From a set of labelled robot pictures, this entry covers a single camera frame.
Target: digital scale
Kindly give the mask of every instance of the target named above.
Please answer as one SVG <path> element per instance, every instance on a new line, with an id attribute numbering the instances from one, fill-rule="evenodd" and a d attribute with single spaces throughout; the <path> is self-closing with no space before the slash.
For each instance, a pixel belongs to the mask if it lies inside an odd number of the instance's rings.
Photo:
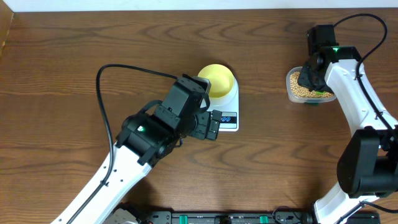
<path id="1" fill-rule="evenodd" d="M 207 78 L 210 83 L 210 107 L 208 111 L 222 112 L 219 131 L 239 129 L 239 85 L 231 70 L 224 65 L 208 65 L 198 77 Z"/>

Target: clear plastic container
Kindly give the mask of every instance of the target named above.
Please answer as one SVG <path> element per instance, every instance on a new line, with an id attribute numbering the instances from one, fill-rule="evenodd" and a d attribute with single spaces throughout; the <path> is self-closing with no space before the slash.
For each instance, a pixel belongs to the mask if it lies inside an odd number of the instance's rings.
<path id="1" fill-rule="evenodd" d="M 307 98 L 307 97 L 296 96 L 292 91 L 292 87 L 290 86 L 290 76 L 294 72 L 301 71 L 301 68 L 302 67 L 295 67 L 295 68 L 291 69 L 291 71 L 286 76 L 286 89 L 287 89 L 287 94 L 288 94 L 291 102 L 294 102 L 294 103 L 326 103 L 326 102 L 331 102 L 337 98 L 336 95 L 334 95 L 332 97 L 323 97 L 323 98 Z"/>

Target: wooden table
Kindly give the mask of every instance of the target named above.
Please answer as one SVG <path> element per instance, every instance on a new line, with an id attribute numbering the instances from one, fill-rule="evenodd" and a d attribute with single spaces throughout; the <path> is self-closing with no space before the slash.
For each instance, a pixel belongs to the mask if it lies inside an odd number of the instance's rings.
<path id="1" fill-rule="evenodd" d="M 375 13 L 389 26 L 386 43 L 365 66 L 398 117 L 396 9 L 17 13 L 0 63 L 0 222 L 51 222 L 98 169 L 108 147 L 95 76 L 106 63 L 176 75 L 225 63 L 240 87 L 238 132 L 221 133 L 215 142 L 186 138 L 124 200 L 196 211 L 307 208 L 336 182 L 350 133 L 337 101 L 290 102 L 285 76 L 308 58 L 307 29 L 359 12 Z M 353 19 L 336 36 L 364 55 L 382 27 Z M 127 116 L 163 100 L 172 83 L 106 71 L 103 98 L 114 136 Z M 378 201 L 397 203 L 398 194 Z"/>

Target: black cable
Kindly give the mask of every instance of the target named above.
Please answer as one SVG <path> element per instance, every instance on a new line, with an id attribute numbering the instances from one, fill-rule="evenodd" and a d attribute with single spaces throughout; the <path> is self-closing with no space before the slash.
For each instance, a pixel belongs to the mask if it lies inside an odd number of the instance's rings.
<path id="1" fill-rule="evenodd" d="M 398 209 L 393 210 L 393 209 L 384 208 L 380 205 L 373 204 L 372 202 L 362 201 L 362 202 L 360 202 L 360 204 L 372 206 L 372 207 L 374 207 L 378 210 L 381 210 L 383 212 L 387 212 L 387 213 L 391 213 L 391 214 L 398 214 Z"/>
<path id="2" fill-rule="evenodd" d="M 108 134 L 108 141 L 109 141 L 109 167 L 108 167 L 108 171 L 107 171 L 104 179 L 99 183 L 99 186 L 94 190 L 93 193 L 91 193 L 91 195 L 80 206 L 80 208 L 75 212 L 75 214 L 72 215 L 72 217 L 69 219 L 67 224 L 71 224 L 74 221 L 74 219 L 80 214 L 80 212 L 89 204 L 89 202 L 101 190 L 102 186 L 104 186 L 104 185 L 108 186 L 108 182 L 107 181 L 108 181 L 109 176 L 111 175 L 112 170 L 113 170 L 113 164 L 114 164 L 113 138 L 112 138 L 111 128 L 109 127 L 109 121 L 108 121 L 108 118 L 106 117 L 105 107 L 104 107 L 104 103 L 103 103 L 103 100 L 102 100 L 102 97 L 101 97 L 101 90 L 100 90 L 101 74 L 102 74 L 102 72 L 103 72 L 103 70 L 105 68 L 109 68 L 109 67 L 130 68 L 130 69 L 134 69 L 134 70 L 138 70 L 138 71 L 142 71 L 142 72 L 151 73 L 151 74 L 154 74 L 154 75 L 160 75 L 160 76 L 163 76 L 163 77 L 169 77 L 169 78 L 177 79 L 177 77 L 174 76 L 174 75 L 169 75 L 169 74 L 161 73 L 161 72 L 155 72 L 155 71 L 152 71 L 152 70 L 148 70 L 148 69 L 144 69 L 144 68 L 140 68 L 140 67 L 135 67 L 135 66 L 131 66 L 131 65 L 108 64 L 108 65 L 102 66 L 98 70 L 97 77 L 96 77 L 96 94 L 97 94 L 99 109 L 101 110 L 102 118 L 104 119 L 106 133 Z"/>
<path id="3" fill-rule="evenodd" d="M 293 223 L 293 224 L 300 224 L 300 223 L 301 223 L 301 217 L 299 217 L 298 215 L 296 215 L 296 213 L 293 212 L 293 209 L 291 209 L 289 206 L 282 205 L 282 206 L 277 207 L 277 208 L 272 212 L 272 214 L 271 214 L 271 218 L 276 222 L 276 224 L 281 224 L 281 223 L 280 223 L 279 221 L 277 221 L 276 218 L 275 218 L 275 212 L 278 211 L 278 210 L 280 210 L 281 208 L 287 208 L 290 212 L 293 213 L 293 215 L 296 217 L 296 219 L 299 220 L 299 222 Z"/>
<path id="4" fill-rule="evenodd" d="M 359 204 L 357 204 L 353 209 L 351 209 L 347 214 L 343 215 L 342 217 L 339 218 L 339 220 L 336 222 L 336 224 L 340 224 L 344 219 L 352 216 L 352 214 L 354 214 L 358 209 L 360 209 L 361 207 L 365 207 L 365 205 L 369 205 L 372 206 L 378 210 L 381 210 L 383 212 L 387 212 L 387 213 L 391 213 L 391 214 L 398 214 L 398 210 L 393 210 L 393 209 L 388 209 L 388 208 L 384 208 L 380 205 L 376 205 L 374 203 L 371 202 L 367 202 L 367 201 L 362 201 Z"/>
<path id="5" fill-rule="evenodd" d="M 340 224 L 344 219 L 352 216 L 358 209 L 360 209 L 361 207 L 364 207 L 364 205 L 361 205 L 361 202 L 359 204 L 357 204 L 353 209 L 351 209 L 349 212 L 347 212 L 347 214 L 343 215 L 342 217 L 340 217 L 338 219 L 338 221 L 336 222 L 336 224 Z"/>
<path id="6" fill-rule="evenodd" d="M 333 27 L 336 27 L 338 24 L 340 24 L 348 19 L 352 19 L 352 18 L 360 17 L 360 16 L 372 17 L 372 18 L 376 19 L 377 21 L 379 21 L 384 28 L 384 35 L 383 35 L 383 38 L 381 39 L 381 41 L 372 50 L 370 50 L 363 58 L 361 58 L 361 60 L 359 60 L 359 62 L 356 64 L 356 68 L 355 68 L 356 79 L 358 80 L 359 86 L 361 87 L 363 94 L 365 95 L 366 99 L 369 101 L 369 104 L 372 106 L 372 109 L 376 113 L 375 119 L 379 118 L 381 120 L 381 122 L 386 126 L 387 130 L 390 132 L 390 134 L 394 137 L 395 142 L 398 143 L 398 136 L 395 134 L 394 128 L 392 128 L 391 125 L 386 121 L 386 119 L 383 118 L 382 112 L 379 111 L 379 109 L 377 108 L 377 106 L 374 104 L 373 100 L 369 96 L 369 93 L 366 91 L 365 86 L 363 85 L 361 75 L 359 74 L 359 68 L 360 68 L 361 64 L 367 59 L 367 57 L 369 55 L 371 55 L 376 49 L 378 49 L 385 41 L 385 39 L 387 37 L 387 33 L 388 33 L 386 23 L 380 17 L 375 16 L 373 14 L 360 13 L 360 14 L 348 16 L 348 17 L 338 21 L 337 23 L 335 23 L 335 25 L 333 25 Z"/>

